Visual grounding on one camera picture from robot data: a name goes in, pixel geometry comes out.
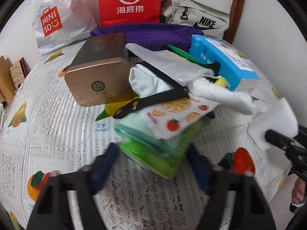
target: white plastic bag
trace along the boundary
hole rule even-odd
[[[97,27],[81,0],[33,0],[32,27],[38,49],[44,56],[78,40],[90,37]]]

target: red paper bag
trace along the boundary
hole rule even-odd
[[[101,26],[159,22],[161,0],[99,0]]]

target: tablecloth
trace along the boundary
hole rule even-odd
[[[15,96],[1,132],[0,202],[24,228],[35,204],[35,194],[28,184],[36,172],[77,171],[103,154],[110,142],[125,141],[113,131],[116,120],[109,117],[95,121],[105,105],[79,106],[65,83],[63,69],[83,43],[69,45],[36,64]],[[261,78],[252,95],[269,106],[274,104],[278,99],[273,86],[255,66],[252,68]],[[25,116],[13,127],[13,116],[23,106]],[[270,200],[291,163],[282,150],[261,151],[255,145],[246,132],[251,116],[223,107],[218,107],[215,114],[214,120],[202,120],[194,139],[198,151],[217,164],[224,154],[246,148],[255,162],[255,179]],[[76,193],[68,194],[74,226],[82,229]],[[165,180],[138,167],[123,153],[105,188],[95,196],[108,229],[122,230],[196,229],[207,201],[208,196],[199,190],[187,161],[175,177]]]

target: white cloth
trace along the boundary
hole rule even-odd
[[[146,67],[136,64],[130,69],[129,82],[141,98],[171,90],[172,87]]]
[[[173,80],[177,81],[182,86],[186,86],[188,83],[199,77],[214,75],[214,72],[211,69],[192,63],[168,50],[150,51],[149,49],[134,43],[127,43],[126,48],[142,60],[148,62]]]
[[[252,97],[248,93],[231,92],[205,78],[198,78],[189,83],[188,89],[195,96],[221,103],[222,106],[237,112],[246,115],[253,115],[257,112],[257,106],[253,103]]]

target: tissue box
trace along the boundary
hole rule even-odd
[[[258,75],[248,65],[251,61],[226,41],[193,35],[189,53],[201,64],[219,62],[219,75],[227,79],[231,91],[251,93],[259,83]]]

